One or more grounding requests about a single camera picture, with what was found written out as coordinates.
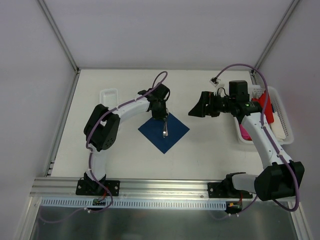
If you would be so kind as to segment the silver spoon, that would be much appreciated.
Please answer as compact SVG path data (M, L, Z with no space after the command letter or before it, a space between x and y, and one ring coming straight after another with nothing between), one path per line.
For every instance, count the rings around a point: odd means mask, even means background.
M163 118L163 131L162 131L162 136L164 138L166 138L169 133L168 133L168 116L169 116L170 112L168 110L168 108L166 108L165 110L165 116Z

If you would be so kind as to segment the silver fork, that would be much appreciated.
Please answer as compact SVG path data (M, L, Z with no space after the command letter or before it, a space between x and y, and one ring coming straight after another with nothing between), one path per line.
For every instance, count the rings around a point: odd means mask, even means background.
M165 138L167 136L167 122L163 123L162 137Z

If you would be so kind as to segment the blue paper napkin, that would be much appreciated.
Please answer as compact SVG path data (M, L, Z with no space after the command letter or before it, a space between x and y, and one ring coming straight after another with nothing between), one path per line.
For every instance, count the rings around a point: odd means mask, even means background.
M163 137L164 121L150 118L138 131L143 134L160 152L167 153L190 129L173 114L167 117L168 136Z

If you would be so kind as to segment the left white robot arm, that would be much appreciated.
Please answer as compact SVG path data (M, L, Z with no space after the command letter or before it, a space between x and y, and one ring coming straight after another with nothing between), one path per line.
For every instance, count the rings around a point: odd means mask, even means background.
M169 110L166 102L170 94L170 89L159 83L153 88L139 91L136 98L112 109L103 104L98 104L94 108L83 130L86 148L90 151L85 176L90 179L87 189L93 195L101 194L105 188L102 179L106 177L106 157L101 152L115 143L119 127L123 122L138 114L151 112L154 120L160 120L164 124L162 137L169 135L167 124Z

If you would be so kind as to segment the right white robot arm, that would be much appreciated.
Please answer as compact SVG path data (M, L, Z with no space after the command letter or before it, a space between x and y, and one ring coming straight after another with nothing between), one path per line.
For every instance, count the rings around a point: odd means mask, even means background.
M203 91L188 115L204 118L218 117L220 113L230 113L248 132L263 167L259 175L245 172L228 174L225 178L227 183L223 186L224 193L230 198L246 191L256 194L262 201L288 197L298 200L305 168L283 150L267 123L260 103L251 100L246 81L230 81L226 96Z

